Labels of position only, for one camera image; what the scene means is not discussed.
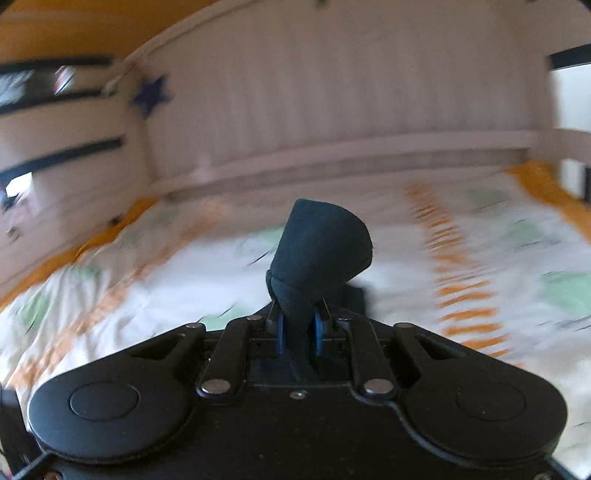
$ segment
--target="bedding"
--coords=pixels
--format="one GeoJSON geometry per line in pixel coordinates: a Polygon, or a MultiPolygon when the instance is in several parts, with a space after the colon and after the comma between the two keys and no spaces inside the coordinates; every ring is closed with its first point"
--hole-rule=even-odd
{"type": "Polygon", "coordinates": [[[556,458],[591,473],[591,213],[540,164],[452,183],[351,177],[159,202],[0,313],[0,380],[23,410],[52,376],[197,320],[258,310],[297,197],[358,215],[369,316],[412,322],[541,375],[569,405],[556,458]]]}

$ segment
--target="screw head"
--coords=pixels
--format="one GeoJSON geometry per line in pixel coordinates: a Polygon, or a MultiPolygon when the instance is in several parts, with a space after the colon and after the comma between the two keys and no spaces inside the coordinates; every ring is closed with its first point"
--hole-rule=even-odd
{"type": "Polygon", "coordinates": [[[394,385],[385,378],[372,378],[363,384],[363,389],[369,395],[385,395],[394,390],[394,385]]]}
{"type": "Polygon", "coordinates": [[[306,395],[307,393],[305,390],[294,390],[293,392],[290,392],[290,398],[292,400],[304,400],[306,395]]]}
{"type": "Polygon", "coordinates": [[[230,382],[223,378],[212,378],[201,384],[201,390],[210,395],[222,395],[228,393],[231,388],[230,382]]]}

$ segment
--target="blue star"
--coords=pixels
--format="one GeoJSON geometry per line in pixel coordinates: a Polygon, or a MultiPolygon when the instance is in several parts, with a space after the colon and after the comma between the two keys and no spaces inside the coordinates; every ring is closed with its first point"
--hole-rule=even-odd
{"type": "Polygon", "coordinates": [[[144,118],[148,118],[159,103],[172,100],[164,91],[166,80],[166,75],[162,75],[153,82],[147,79],[142,81],[141,89],[132,100],[132,103],[142,110],[144,118]]]}

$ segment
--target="bed rail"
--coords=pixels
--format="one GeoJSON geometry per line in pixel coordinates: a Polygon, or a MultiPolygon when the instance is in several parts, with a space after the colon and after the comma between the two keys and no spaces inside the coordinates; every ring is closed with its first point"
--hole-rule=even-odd
{"type": "Polygon", "coordinates": [[[237,179],[295,167],[327,164],[340,160],[470,150],[526,150],[536,145],[538,132],[472,131],[426,132],[370,137],[282,150],[234,160],[223,165],[202,165],[190,173],[152,184],[155,194],[165,195],[202,187],[221,180],[237,179]]]}

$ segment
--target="blue clip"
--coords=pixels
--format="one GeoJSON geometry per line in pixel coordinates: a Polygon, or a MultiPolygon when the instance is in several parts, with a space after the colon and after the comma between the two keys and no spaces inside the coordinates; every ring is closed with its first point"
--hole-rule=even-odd
{"type": "Polygon", "coordinates": [[[322,319],[318,312],[314,314],[314,337],[316,340],[316,356],[322,356],[322,319]]]}
{"type": "MultiPolygon", "coordinates": [[[[315,354],[322,355],[322,319],[320,313],[314,314],[314,339],[315,339],[315,354]]],[[[279,314],[277,319],[277,355],[283,355],[285,351],[285,317],[283,312],[279,314]]]]}
{"type": "Polygon", "coordinates": [[[277,319],[277,355],[283,355],[285,350],[285,319],[283,312],[279,314],[277,319]]]}

